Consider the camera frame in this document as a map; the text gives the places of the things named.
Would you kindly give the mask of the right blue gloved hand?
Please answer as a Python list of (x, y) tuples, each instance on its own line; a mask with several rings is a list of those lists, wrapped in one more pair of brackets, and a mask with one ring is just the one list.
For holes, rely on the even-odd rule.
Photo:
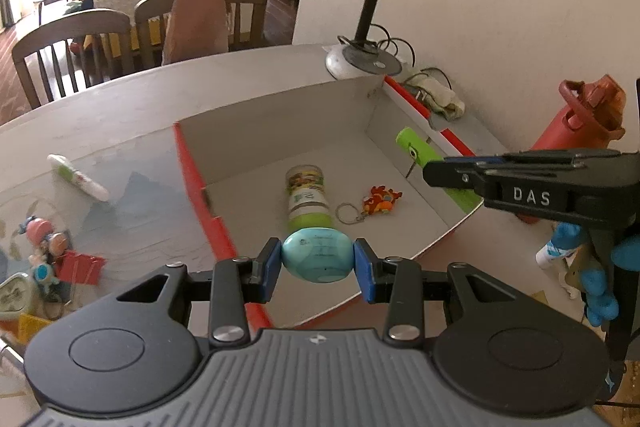
[(535, 256), (541, 269), (564, 268), (560, 280), (570, 295), (581, 295), (585, 317), (601, 327), (636, 309), (639, 291), (639, 225), (594, 239), (580, 225), (560, 222)]

